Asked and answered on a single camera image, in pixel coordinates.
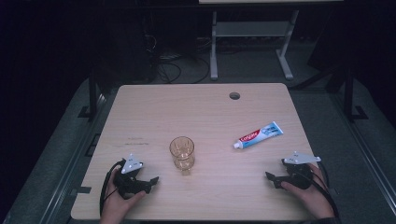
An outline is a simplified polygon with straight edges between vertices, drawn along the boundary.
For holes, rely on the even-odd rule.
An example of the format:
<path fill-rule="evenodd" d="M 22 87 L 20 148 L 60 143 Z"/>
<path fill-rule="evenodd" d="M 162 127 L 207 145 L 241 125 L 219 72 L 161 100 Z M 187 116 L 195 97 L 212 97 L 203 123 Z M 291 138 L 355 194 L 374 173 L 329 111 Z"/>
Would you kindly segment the clear amber glass cup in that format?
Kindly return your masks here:
<path fill-rule="evenodd" d="M 195 145 L 187 136 L 179 136 L 170 143 L 173 163 L 183 175 L 188 175 L 195 164 L 194 150 Z"/>

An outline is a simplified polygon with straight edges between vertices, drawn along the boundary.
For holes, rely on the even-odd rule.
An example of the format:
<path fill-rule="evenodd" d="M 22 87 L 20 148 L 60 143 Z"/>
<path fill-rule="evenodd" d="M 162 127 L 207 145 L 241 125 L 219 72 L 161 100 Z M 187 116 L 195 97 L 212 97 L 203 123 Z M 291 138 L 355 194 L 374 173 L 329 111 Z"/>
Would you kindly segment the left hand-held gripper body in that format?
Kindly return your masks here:
<path fill-rule="evenodd" d="M 143 168 L 143 162 L 130 154 L 127 159 L 121 161 L 121 168 L 116 172 L 113 183 L 121 197 L 146 191 L 144 181 L 136 177 Z"/>

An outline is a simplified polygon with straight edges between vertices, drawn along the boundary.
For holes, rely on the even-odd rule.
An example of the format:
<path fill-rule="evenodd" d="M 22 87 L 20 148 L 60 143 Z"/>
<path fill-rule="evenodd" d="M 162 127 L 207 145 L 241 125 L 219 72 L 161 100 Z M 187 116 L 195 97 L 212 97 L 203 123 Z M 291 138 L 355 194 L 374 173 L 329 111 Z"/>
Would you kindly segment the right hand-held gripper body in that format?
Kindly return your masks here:
<path fill-rule="evenodd" d="M 299 189 L 308 189 L 313 180 L 313 174 L 309 167 L 309 163 L 319 162 L 321 158 L 294 151 L 281 161 L 289 174 L 289 182 Z"/>

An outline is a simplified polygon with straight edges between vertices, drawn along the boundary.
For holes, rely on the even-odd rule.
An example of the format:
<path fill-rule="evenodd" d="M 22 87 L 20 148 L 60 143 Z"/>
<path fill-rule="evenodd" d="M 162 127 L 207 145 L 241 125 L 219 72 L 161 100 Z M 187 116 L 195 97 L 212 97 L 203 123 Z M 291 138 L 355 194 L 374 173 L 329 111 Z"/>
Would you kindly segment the person's left hand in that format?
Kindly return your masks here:
<path fill-rule="evenodd" d="M 118 190 L 113 183 L 113 179 L 117 171 L 118 168 L 112 171 L 106 186 L 106 199 L 103 204 L 100 224 L 121 224 L 130 210 L 146 196 L 145 191 L 140 191 L 133 195 L 130 199 L 123 199 L 119 195 Z"/>

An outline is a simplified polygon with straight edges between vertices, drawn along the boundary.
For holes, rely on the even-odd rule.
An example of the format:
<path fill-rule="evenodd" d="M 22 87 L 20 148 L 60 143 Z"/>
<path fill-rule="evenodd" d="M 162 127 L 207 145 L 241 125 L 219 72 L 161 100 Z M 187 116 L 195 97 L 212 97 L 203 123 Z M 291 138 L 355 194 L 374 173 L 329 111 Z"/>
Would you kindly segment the white red blue toothpaste tube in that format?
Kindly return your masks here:
<path fill-rule="evenodd" d="M 236 149 L 244 149 L 256 145 L 268 138 L 272 138 L 282 134 L 283 131 L 281 130 L 281 128 L 273 121 L 268 125 L 260 128 L 259 130 L 240 137 L 233 144 L 233 147 Z"/>

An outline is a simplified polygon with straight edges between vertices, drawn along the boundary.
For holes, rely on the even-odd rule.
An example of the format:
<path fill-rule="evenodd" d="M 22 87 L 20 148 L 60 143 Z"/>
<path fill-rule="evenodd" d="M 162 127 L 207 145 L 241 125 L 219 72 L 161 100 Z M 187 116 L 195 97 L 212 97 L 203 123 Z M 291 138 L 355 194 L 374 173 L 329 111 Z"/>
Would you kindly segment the black metal stand post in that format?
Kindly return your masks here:
<path fill-rule="evenodd" d="M 354 77 L 352 70 L 348 68 L 345 74 L 344 87 L 344 114 L 350 122 L 358 119 L 368 119 L 361 106 L 353 105 Z"/>
<path fill-rule="evenodd" d="M 78 117 L 86 118 L 92 121 L 97 113 L 97 82 L 96 82 L 96 70 L 93 68 L 89 74 L 88 78 L 89 85 L 89 104 L 81 108 Z"/>

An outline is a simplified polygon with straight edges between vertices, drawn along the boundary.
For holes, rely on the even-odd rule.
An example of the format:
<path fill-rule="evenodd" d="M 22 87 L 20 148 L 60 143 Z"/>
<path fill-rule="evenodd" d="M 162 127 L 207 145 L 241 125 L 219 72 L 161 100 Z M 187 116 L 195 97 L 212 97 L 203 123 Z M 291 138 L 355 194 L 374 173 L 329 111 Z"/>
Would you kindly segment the white metal stand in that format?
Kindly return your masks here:
<path fill-rule="evenodd" d="M 219 78 L 217 62 L 217 40 L 220 37 L 283 37 L 284 42 L 276 50 L 276 57 L 286 80 L 293 80 L 293 74 L 286 59 L 286 52 L 299 15 L 299 10 L 291 13 L 288 21 L 219 21 L 218 12 L 212 13 L 210 50 L 210 78 Z"/>

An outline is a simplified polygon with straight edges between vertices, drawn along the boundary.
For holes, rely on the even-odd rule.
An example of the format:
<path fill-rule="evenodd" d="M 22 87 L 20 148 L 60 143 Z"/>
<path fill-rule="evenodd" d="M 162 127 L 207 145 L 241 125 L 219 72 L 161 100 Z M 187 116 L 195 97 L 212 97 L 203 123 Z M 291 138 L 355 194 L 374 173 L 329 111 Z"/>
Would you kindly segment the person's right hand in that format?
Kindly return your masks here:
<path fill-rule="evenodd" d="M 281 186 L 297 197 L 314 218 L 335 217 L 331 204 L 314 185 L 311 185 L 308 189 L 299 189 L 291 183 L 282 182 Z"/>

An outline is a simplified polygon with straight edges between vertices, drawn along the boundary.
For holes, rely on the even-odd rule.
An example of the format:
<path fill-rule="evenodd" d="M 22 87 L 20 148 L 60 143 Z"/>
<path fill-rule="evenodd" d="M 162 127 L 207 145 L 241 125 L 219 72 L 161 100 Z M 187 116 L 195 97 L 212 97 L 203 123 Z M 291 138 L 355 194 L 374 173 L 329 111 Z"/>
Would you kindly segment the dark computer tower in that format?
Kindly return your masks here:
<path fill-rule="evenodd" d="M 144 85 L 155 79 L 147 51 L 141 19 L 137 15 L 116 12 L 106 21 L 106 79 L 112 88 Z"/>

